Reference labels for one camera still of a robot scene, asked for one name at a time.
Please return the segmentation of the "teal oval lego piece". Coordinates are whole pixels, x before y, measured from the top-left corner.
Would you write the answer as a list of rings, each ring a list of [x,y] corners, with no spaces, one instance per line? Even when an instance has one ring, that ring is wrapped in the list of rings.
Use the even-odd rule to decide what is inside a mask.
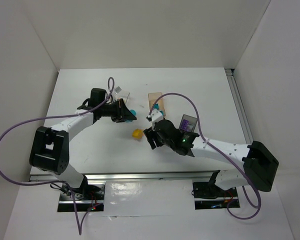
[[[125,122],[126,122],[126,123],[130,123],[130,122],[136,121],[136,120],[137,120],[136,114],[137,114],[137,113],[136,113],[135,110],[130,109],[130,110],[129,110],[128,119],[127,119]]]

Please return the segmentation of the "purple long lego brick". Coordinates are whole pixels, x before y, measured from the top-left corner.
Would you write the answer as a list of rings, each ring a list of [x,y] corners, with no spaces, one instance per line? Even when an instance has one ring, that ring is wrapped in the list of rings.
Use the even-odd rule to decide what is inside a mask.
[[[182,131],[188,131],[188,125],[189,125],[189,121],[186,119],[183,119],[180,123],[179,129]]]

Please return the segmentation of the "teal long lego brick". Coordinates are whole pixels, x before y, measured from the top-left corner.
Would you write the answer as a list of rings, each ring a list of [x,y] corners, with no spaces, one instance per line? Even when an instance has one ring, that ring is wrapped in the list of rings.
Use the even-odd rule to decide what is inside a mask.
[[[153,105],[153,109],[156,109],[156,110],[160,111],[159,104],[158,103],[154,104]]]

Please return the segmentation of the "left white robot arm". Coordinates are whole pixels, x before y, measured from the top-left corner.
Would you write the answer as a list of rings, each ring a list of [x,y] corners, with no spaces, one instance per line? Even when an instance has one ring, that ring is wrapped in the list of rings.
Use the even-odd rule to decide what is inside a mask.
[[[34,135],[30,165],[53,174],[59,181],[68,183],[72,189],[85,188],[87,178],[70,164],[70,141],[102,117],[109,117],[114,123],[137,119],[122,98],[106,104],[107,96],[105,89],[93,88],[90,98],[77,108],[74,116],[51,127],[39,127]]]

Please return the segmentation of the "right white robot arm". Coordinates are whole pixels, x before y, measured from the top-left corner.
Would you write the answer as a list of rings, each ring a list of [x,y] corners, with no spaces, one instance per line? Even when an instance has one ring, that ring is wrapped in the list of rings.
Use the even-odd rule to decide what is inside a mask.
[[[144,130],[152,149],[167,146],[181,156],[208,158],[234,166],[231,170],[215,171],[209,184],[221,190],[252,184],[258,191],[270,192],[279,161],[259,141],[235,144],[214,139],[203,140],[195,132],[180,131],[167,119]]]

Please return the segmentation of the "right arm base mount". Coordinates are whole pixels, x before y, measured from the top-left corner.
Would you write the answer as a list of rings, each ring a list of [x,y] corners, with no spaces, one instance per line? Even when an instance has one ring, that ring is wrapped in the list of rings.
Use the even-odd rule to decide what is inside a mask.
[[[235,187],[222,190],[215,185],[218,171],[200,172],[192,178],[191,195],[195,210],[218,210],[240,208],[238,191]]]

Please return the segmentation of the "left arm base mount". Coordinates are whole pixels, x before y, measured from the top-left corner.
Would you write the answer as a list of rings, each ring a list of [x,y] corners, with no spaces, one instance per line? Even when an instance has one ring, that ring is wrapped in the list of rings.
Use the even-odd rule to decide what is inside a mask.
[[[59,190],[60,192],[57,212],[74,212],[73,198],[68,187],[65,184],[57,185],[56,183],[51,183],[50,187],[54,190]],[[83,195],[74,193],[77,211],[86,212],[90,209],[91,212],[103,212],[105,190],[106,186],[104,183],[97,183],[89,185],[87,191]]]

